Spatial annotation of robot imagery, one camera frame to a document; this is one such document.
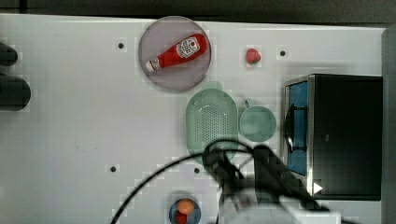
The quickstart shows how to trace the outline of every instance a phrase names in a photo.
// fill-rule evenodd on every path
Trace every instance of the mint green bowl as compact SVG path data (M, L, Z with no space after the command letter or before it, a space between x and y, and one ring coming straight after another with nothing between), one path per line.
M187 149L190 154L203 152L217 139L238 140L238 112L230 95L218 89L196 93L186 109ZM234 144L221 144L230 148ZM232 159L234 153L228 153ZM202 158L196 158L202 164Z
M260 105L252 105L246 100L247 109L239 120L239 131L252 142L270 139L276 130L276 118L271 110Z

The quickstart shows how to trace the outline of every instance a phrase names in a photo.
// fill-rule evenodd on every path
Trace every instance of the round tray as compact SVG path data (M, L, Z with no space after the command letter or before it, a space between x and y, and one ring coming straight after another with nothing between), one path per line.
M138 51L140 66L148 79L171 91L186 91L204 79L211 60L209 42L203 55L187 63L153 72L149 72L145 66L147 61L192 34L202 34L208 40L205 31L197 23L184 17L164 17L150 25L140 39Z

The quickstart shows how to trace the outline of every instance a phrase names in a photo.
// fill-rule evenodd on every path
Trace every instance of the black object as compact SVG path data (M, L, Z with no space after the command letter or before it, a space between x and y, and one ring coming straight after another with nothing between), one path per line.
M235 192L240 190L239 179L243 177L240 171L230 163L225 153L221 152L221 149L206 150L202 161L205 169L215 178L224 191Z
M396 25L382 34L384 125L382 148L382 223L396 220Z
M256 146L253 151L256 191L267 191L276 197L285 195L296 198L307 210L329 211L309 195L302 181L291 173L269 147Z
M313 197L379 201L382 77L314 74L288 82L286 90L302 82L309 95L305 180L310 189L322 187ZM288 166L297 165L287 153Z
M18 53L15 49L0 43L0 65L11 66L18 60Z
M22 78L0 74L0 110L24 109L31 94L29 85Z
M307 122L307 110L308 107L304 106L304 107L298 107L295 105L291 105L290 109L288 111L288 114L286 115L285 118L285 141L286 141L286 145L288 147L289 153L292 153L293 150L306 150L306 142L305 142L305 146L303 147L295 147L293 145L294 142L294 111L296 110L303 110L305 113L305 127L306 127L306 122Z

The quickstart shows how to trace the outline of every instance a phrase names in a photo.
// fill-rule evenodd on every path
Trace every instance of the white tabletop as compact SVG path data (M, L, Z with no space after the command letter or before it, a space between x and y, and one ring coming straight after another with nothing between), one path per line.
M24 78L33 91L23 111L0 112L2 223L108 223L142 178L188 154L185 109L201 85L170 93L145 77L137 45L152 22L0 15L0 41L20 55L0 73ZM285 81L312 73L381 74L383 29L198 23L213 49L204 81L220 82L241 111L246 98L271 109L278 124L267 144L276 153ZM249 46L262 54L254 68L243 60ZM113 165L116 173L109 172ZM201 223L214 220L216 183L195 175L195 167L185 163L153 181L120 223L168 223L167 201L177 190L198 199ZM380 223L380 202L324 203L360 223Z

